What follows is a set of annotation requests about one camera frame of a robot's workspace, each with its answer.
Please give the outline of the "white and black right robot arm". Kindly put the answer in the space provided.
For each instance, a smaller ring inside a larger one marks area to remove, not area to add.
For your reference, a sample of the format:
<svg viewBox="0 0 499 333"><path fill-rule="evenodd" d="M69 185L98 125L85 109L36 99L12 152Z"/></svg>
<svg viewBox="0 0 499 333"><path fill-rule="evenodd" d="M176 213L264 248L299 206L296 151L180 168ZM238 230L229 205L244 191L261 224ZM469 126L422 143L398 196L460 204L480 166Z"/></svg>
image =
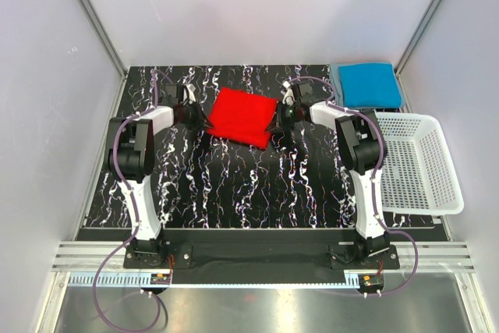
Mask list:
<svg viewBox="0 0 499 333"><path fill-rule="evenodd" d="M390 247L388 227L381 207L381 176L387 156L374 110L341 107L329 97L311 103L310 81L332 84L312 76L296 77L282 84L283 98L278 102L268 132L291 129L297 122L307 121L335 132L338 153L349 170L356 198L356 237L344 256L333 254L344 265L354 261L361 267L372 267Z"/></svg>

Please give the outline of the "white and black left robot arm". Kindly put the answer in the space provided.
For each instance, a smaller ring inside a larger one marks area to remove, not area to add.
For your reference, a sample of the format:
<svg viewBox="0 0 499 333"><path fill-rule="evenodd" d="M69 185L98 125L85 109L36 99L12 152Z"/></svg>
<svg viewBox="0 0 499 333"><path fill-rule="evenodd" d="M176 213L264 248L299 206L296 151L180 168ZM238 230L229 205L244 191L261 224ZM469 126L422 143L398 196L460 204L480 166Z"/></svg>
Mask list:
<svg viewBox="0 0 499 333"><path fill-rule="evenodd" d="M195 98L195 90L192 84L174 84L168 91L175 101L173 105L155 101L143 112L114 117L108 123L105 165L125 198L132 223L126 247L131 258L144 260L151 267L160 267L168 259L151 188L154 137L177 124L194 129L210 125Z"/></svg>

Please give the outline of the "red t-shirt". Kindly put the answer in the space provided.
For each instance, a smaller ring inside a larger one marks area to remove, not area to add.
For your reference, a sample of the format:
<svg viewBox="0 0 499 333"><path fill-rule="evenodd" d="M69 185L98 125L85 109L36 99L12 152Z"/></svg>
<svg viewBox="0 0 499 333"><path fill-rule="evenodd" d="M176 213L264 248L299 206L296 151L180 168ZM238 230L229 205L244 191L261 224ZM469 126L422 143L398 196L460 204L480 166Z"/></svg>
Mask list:
<svg viewBox="0 0 499 333"><path fill-rule="evenodd" d="M274 117L278 100L223 87L208 120L210 135L265 150L271 138L266 128Z"/></svg>

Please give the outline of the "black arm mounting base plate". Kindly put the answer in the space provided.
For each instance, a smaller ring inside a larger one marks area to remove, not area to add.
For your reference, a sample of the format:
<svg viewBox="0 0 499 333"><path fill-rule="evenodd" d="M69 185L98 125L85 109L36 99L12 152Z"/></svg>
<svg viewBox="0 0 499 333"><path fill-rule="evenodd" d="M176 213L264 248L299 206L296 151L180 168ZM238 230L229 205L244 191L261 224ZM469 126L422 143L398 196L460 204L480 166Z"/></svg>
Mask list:
<svg viewBox="0 0 499 333"><path fill-rule="evenodd" d="M354 243L353 229L167 229L161 232L167 256L137 260L127 251L125 266L159 271L173 266L176 285L328 284L344 281L344 271L398 270L395 246L364 262L344 265Z"/></svg>

